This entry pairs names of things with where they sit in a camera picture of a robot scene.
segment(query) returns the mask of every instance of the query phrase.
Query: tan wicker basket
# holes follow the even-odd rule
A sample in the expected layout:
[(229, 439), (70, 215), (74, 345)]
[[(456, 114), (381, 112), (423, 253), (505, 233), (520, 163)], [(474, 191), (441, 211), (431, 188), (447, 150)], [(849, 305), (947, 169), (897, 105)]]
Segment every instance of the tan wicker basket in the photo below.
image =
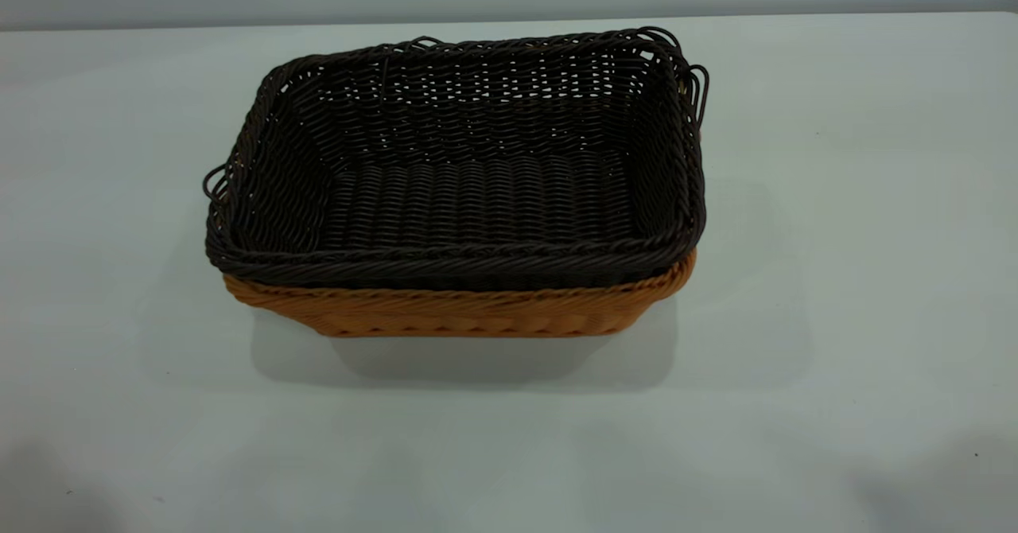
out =
[(681, 289), (695, 261), (696, 250), (665, 275), (605, 289), (503, 293), (297, 289), (224, 280), (237, 300), (326, 337), (586, 337), (631, 325), (655, 301)]

